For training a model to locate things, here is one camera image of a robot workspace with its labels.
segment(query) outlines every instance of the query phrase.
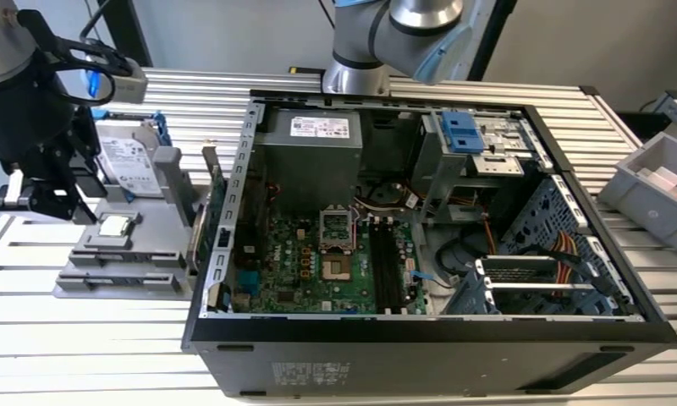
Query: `gray storage bin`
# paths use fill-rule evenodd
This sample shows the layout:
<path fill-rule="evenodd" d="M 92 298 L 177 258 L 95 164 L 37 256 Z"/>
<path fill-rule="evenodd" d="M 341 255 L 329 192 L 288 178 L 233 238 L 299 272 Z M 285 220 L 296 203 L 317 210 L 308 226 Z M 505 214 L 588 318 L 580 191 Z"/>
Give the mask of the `gray storage bin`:
<path fill-rule="evenodd" d="M 660 167 L 677 175 L 677 140 L 661 133 L 617 163 L 617 173 L 600 193 L 600 201 L 677 248 L 677 186 L 665 191 L 641 174 L 661 171 Z"/>

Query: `ram slot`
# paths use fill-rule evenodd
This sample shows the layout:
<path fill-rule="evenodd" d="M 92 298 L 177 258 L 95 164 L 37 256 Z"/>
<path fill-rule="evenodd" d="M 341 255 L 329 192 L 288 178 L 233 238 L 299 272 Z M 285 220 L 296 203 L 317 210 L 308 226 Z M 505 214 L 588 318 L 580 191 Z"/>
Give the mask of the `ram slot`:
<path fill-rule="evenodd" d="M 392 225 L 384 223 L 371 225 L 369 244 L 377 312 L 389 309 L 392 313 L 400 313 L 404 304 L 403 285 Z"/>

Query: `motherboard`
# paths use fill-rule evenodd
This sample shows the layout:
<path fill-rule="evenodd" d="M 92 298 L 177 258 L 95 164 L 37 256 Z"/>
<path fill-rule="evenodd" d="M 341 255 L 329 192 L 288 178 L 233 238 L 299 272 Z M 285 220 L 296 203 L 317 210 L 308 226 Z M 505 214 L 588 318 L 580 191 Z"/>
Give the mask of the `motherboard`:
<path fill-rule="evenodd" d="M 427 314 L 408 224 L 352 217 L 332 208 L 316 217 L 272 216 L 261 269 L 239 275 L 251 294 L 239 311 Z"/>

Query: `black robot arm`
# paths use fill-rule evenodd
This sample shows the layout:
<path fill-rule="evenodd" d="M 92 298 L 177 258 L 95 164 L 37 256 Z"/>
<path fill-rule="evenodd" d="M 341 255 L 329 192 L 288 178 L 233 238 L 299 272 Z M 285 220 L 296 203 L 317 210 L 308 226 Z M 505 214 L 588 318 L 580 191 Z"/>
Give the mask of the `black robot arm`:
<path fill-rule="evenodd" d="M 67 93 L 57 72 L 73 69 L 107 78 L 107 96 L 93 100 Z M 115 49 L 99 41 L 63 39 L 40 12 L 17 11 L 12 0 L 0 0 L 0 162 L 11 175 L 0 189 L 0 211 L 96 221 L 77 189 L 89 197 L 107 193 L 97 178 L 100 143 L 88 107 L 112 100 L 115 77 L 132 71 Z"/>

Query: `open computer tower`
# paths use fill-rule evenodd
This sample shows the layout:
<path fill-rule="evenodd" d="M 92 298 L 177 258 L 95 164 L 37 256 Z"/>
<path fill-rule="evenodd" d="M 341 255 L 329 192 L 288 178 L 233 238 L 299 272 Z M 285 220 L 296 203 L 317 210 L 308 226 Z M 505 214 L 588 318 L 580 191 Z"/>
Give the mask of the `open computer tower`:
<path fill-rule="evenodd" d="M 228 396 L 575 392 L 677 343 L 531 106 L 253 91 L 201 230 Z"/>

